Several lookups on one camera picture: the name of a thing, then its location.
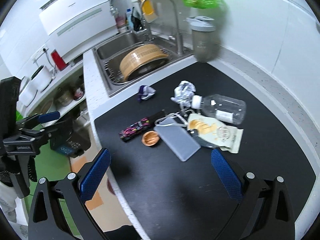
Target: sink basin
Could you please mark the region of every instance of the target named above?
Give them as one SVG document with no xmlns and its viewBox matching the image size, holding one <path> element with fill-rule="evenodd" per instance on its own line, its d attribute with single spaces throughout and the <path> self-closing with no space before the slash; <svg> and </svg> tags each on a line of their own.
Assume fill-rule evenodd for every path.
<svg viewBox="0 0 320 240">
<path fill-rule="evenodd" d="M 117 35 L 110 41 L 106 40 L 99 44 L 96 52 L 99 59 L 104 60 L 141 41 L 144 41 L 144 39 L 139 39 L 134 33 L 128 32 L 124 33 L 124 35 Z"/>
<path fill-rule="evenodd" d="M 137 47 L 146 44 L 157 45 L 169 56 L 169 60 L 165 65 L 160 65 L 158 68 L 153 69 L 140 77 L 125 81 L 119 69 L 121 61 L 128 53 Z M 132 31 L 127 31 L 100 43 L 94 48 L 94 53 L 97 62 L 99 63 L 99 70 L 103 76 L 108 95 L 111 97 L 144 77 L 190 56 L 192 51 L 185 48 L 183 55 L 178 55 L 176 53 L 176 46 L 171 41 L 159 37 L 155 37 L 153 41 L 146 41 L 145 37 L 138 37 Z"/>
</svg>

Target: shelf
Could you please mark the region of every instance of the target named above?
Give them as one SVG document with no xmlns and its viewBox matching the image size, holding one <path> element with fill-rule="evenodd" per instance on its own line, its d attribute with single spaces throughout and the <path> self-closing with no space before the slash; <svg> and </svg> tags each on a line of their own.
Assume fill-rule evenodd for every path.
<svg viewBox="0 0 320 240">
<path fill-rule="evenodd" d="M 86 122 L 83 127 L 87 127 L 88 125 L 90 125 L 90 121 Z"/>
<path fill-rule="evenodd" d="M 79 99 L 78 101 L 73 100 L 68 106 L 63 106 L 57 109 L 57 111 L 60 112 L 60 118 L 63 117 L 66 113 L 68 113 L 70 110 L 72 110 L 74 107 L 76 107 L 77 105 L 79 105 L 81 102 L 83 102 L 86 99 L 86 95 L 84 94 L 84 96 Z M 47 127 L 50 125 L 53 125 L 57 122 L 58 120 L 54 120 L 52 122 L 47 122 L 44 123 L 43 126 Z"/>
<path fill-rule="evenodd" d="M 31 102 L 28 107 L 24 107 L 22 110 L 22 116 L 29 116 L 36 107 L 50 94 L 52 93 L 62 82 L 64 82 L 68 77 L 74 74 L 77 70 L 83 67 L 83 61 L 79 61 L 73 67 L 68 65 L 64 70 L 57 73 L 56 78 L 52 80 L 50 85 L 42 92 L 37 92 L 35 99 Z"/>
</svg>

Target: white bottle cap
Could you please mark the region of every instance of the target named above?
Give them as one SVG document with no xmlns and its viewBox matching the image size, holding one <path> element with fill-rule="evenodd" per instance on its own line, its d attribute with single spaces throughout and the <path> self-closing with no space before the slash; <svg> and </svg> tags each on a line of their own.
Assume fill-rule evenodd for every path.
<svg viewBox="0 0 320 240">
<path fill-rule="evenodd" d="M 193 96 L 192 101 L 191 101 L 191 107 L 193 109 L 200 109 L 201 108 L 201 102 L 202 102 L 202 97 L 201 96 Z"/>
</svg>

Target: power cord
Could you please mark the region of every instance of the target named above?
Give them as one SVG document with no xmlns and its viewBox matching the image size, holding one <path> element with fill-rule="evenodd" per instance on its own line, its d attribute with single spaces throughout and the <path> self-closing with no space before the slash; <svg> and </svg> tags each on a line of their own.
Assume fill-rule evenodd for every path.
<svg viewBox="0 0 320 240">
<path fill-rule="evenodd" d="M 44 51 L 44 53 L 45 53 L 45 56 L 47 57 L 47 60 L 48 60 L 48 62 L 49 62 L 49 64 L 52 66 L 52 69 L 53 69 L 53 78 L 55 78 L 56 77 L 56 74 L 57 74 L 57 69 L 56 69 L 56 66 L 57 65 L 52 65 L 51 64 L 51 62 L 50 62 L 50 60 L 49 60 L 49 56 L 48 56 L 48 50 L 47 49 L 45 49 L 45 48 L 43 48 L 43 51 Z"/>
</svg>

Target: crumpled aluminum foil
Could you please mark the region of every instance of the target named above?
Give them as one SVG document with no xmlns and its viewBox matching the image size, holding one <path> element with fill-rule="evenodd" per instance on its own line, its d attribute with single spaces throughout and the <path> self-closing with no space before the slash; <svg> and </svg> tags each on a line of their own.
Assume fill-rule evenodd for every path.
<svg viewBox="0 0 320 240">
<path fill-rule="evenodd" d="M 179 86 L 174 89 L 174 97 L 171 98 L 181 107 L 191 107 L 192 97 L 195 95 L 196 87 L 189 81 L 181 81 Z"/>
</svg>

